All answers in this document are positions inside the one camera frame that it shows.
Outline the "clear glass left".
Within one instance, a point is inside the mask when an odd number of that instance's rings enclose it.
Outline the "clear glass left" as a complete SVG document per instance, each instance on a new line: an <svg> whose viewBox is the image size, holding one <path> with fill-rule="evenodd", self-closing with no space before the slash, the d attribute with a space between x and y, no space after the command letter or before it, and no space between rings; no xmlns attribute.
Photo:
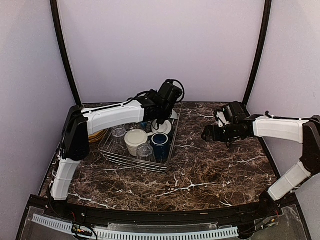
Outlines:
<svg viewBox="0 0 320 240"><path fill-rule="evenodd" d="M116 126L111 129L112 142L116 149L123 149L125 147L126 133L127 131L123 126Z"/></svg>

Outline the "right black frame post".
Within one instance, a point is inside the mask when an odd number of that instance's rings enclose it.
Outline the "right black frame post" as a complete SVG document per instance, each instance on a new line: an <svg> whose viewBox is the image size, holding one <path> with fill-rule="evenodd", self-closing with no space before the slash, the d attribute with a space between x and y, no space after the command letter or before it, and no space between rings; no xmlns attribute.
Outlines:
<svg viewBox="0 0 320 240"><path fill-rule="evenodd" d="M259 32L259 38L257 42L257 47L255 51L255 56L250 72L250 76L248 79L247 87L245 90L245 94L242 100L242 103L247 106L254 88L254 84L256 81L256 77L258 74L260 62L262 59L262 54L265 46L265 41L267 37L268 32L268 26L270 21L270 15L271 15L271 9L272 9L272 0L265 0L264 1L264 9L263 9L263 15L262 15L262 21L261 21L261 28Z"/></svg>

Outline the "white right gripper bracket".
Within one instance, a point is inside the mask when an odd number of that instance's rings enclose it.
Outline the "white right gripper bracket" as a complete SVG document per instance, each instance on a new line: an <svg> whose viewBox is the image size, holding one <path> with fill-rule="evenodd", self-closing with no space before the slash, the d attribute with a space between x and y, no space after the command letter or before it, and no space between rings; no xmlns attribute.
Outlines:
<svg viewBox="0 0 320 240"><path fill-rule="evenodd" d="M214 116L220 128L230 123L226 120L225 115L222 111L215 111Z"/></svg>

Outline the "dark blue mug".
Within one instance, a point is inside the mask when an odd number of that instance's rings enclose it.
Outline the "dark blue mug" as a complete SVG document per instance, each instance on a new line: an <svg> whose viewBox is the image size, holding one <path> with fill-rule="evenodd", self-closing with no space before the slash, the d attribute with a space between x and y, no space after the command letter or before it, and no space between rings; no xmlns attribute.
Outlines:
<svg viewBox="0 0 320 240"><path fill-rule="evenodd" d="M165 160L169 157L170 139L167 134L161 132L153 134L150 139L150 145L157 160Z"/></svg>

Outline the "pale green bowl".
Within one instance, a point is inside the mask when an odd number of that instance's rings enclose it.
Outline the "pale green bowl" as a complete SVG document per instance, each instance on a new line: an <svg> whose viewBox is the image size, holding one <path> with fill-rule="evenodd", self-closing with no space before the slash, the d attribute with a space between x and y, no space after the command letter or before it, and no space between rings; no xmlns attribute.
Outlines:
<svg viewBox="0 0 320 240"><path fill-rule="evenodd" d="M171 115L169 117L171 120L178 120L179 119L179 115L175 110L172 110Z"/></svg>

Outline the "left black frame post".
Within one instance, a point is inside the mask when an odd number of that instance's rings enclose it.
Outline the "left black frame post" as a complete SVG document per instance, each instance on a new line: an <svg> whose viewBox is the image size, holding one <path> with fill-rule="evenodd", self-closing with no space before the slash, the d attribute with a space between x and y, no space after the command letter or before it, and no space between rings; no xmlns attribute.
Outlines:
<svg viewBox="0 0 320 240"><path fill-rule="evenodd" d="M77 106L81 106L82 105L81 98L80 98L80 95L76 86L76 82L73 76L73 72L72 72L72 68L71 68L71 64L69 61L69 56L68 56L67 48L65 44L65 39L63 35L63 29L61 25L60 13L58 8L58 1L50 0L49 2L50 2L50 8L51 8L51 14L53 19L56 39L57 39L62 63L64 66L65 74L68 80L68 84L69 84L75 104Z"/></svg>

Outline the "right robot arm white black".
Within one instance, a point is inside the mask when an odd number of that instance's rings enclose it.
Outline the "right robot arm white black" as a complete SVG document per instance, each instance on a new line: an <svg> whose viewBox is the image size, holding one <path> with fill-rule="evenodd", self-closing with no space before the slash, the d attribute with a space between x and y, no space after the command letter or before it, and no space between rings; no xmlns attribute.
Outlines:
<svg viewBox="0 0 320 240"><path fill-rule="evenodd" d="M212 139L222 143L231 143L247 137L269 137L303 145L302 157L298 163L271 185L265 193L265 198L255 205L255 213L260 217L266 217L274 210L274 202L320 173L320 116L283 118L256 114L237 123L220 122L207 125L201 135L205 141Z"/></svg>

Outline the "blue dotted plate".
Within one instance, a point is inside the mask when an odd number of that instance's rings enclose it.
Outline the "blue dotted plate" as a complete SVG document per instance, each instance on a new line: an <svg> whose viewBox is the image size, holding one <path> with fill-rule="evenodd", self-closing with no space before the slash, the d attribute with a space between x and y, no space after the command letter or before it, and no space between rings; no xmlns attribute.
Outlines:
<svg viewBox="0 0 320 240"><path fill-rule="evenodd" d="M148 126L148 123L147 122L140 122L139 126L140 126L141 129L146 129L147 126Z"/></svg>

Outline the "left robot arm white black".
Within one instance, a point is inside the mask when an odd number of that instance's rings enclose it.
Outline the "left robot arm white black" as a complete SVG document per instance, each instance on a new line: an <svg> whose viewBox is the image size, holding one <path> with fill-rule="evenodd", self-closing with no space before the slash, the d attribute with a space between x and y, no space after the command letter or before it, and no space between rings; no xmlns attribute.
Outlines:
<svg viewBox="0 0 320 240"><path fill-rule="evenodd" d="M172 115L176 99L171 93L150 91L132 100L98 108L81 109L72 106L67 114L58 147L59 165L50 186L53 199L51 210L60 218L67 218L70 206L69 187L78 164L90 152L89 136L116 126L157 120L163 123Z"/></svg>

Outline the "clear glass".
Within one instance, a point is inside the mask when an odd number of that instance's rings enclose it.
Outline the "clear glass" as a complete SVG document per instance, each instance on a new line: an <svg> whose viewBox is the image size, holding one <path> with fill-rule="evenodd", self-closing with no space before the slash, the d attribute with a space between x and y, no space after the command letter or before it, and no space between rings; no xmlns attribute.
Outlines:
<svg viewBox="0 0 320 240"><path fill-rule="evenodd" d="M139 145L137 147L136 154L137 154L138 160L142 160L142 161L146 161L146 162L154 162L155 161L153 148L148 143L144 143L144 144Z"/></svg>
<svg viewBox="0 0 320 240"><path fill-rule="evenodd" d="M127 131L123 126L116 126L111 129L112 142L116 149L123 149L125 147L126 133Z"/></svg>

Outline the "clear glass right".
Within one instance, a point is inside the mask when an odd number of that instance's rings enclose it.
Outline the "clear glass right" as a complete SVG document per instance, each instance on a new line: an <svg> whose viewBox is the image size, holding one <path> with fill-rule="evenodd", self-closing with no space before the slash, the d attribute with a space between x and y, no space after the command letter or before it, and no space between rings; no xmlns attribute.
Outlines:
<svg viewBox="0 0 320 240"><path fill-rule="evenodd" d="M146 161L146 162L154 162L155 161L153 148L148 143L144 143L144 144L139 145L137 147L136 154L137 154L138 160L142 160L142 161Z"/></svg>

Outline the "wire metal dish rack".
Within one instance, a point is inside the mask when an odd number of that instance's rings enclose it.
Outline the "wire metal dish rack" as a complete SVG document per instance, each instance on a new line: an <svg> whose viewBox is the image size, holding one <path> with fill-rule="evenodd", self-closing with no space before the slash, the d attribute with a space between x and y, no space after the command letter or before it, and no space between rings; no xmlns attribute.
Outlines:
<svg viewBox="0 0 320 240"><path fill-rule="evenodd" d="M175 145L181 104L163 124L156 120L142 129L137 123L124 124L106 130L98 150L110 162L165 173Z"/></svg>

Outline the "black frame post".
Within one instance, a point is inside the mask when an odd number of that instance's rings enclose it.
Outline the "black frame post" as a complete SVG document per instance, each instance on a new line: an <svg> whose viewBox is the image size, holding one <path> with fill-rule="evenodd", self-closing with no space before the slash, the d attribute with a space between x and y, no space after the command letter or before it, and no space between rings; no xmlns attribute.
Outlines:
<svg viewBox="0 0 320 240"><path fill-rule="evenodd" d="M247 106L254 88L254 84L256 81L256 77L258 74L260 62L262 59L262 54L265 46L265 41L267 37L268 32L268 26L270 21L270 15L271 15L271 9L272 9L272 0L265 0L264 1L264 9L263 9L263 15L262 15L262 21L261 21L261 28L259 32L259 38L257 42L257 47L255 51L255 56L250 72L250 76L248 79L247 87L245 90L245 94L242 100L242 103Z"/></svg>
<svg viewBox="0 0 320 240"><path fill-rule="evenodd" d="M51 8L51 14L53 19L56 39L57 39L62 63L64 66L65 74L68 80L68 84L69 84L75 104L77 106L81 106L82 105L81 98L80 98L80 95L76 86L76 82L73 76L73 72L72 72L72 68L71 68L71 64L69 61L69 56L68 56L67 48L65 44L65 39L63 35L63 29L61 25L60 13L58 8L58 1L50 0L49 2L50 2L50 8Z"/></svg>

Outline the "yellow dotted scalloped plate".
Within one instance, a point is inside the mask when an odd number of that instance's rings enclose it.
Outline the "yellow dotted scalloped plate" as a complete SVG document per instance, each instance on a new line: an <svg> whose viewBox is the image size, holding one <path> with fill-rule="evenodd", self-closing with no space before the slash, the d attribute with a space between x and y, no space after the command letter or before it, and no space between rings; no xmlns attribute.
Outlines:
<svg viewBox="0 0 320 240"><path fill-rule="evenodd" d="M89 143L96 143L103 139L108 130L104 129L88 136Z"/></svg>

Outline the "cream ribbed cup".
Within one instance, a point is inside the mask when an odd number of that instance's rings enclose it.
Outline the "cream ribbed cup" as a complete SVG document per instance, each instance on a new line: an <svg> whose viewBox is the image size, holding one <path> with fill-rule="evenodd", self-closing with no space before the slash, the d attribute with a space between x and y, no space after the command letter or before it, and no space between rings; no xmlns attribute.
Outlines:
<svg viewBox="0 0 320 240"><path fill-rule="evenodd" d="M130 155L136 157L137 156L137 148L147 143L148 141L148 134L141 129L132 129L126 133L124 137L124 141L126 147L130 153Z"/></svg>

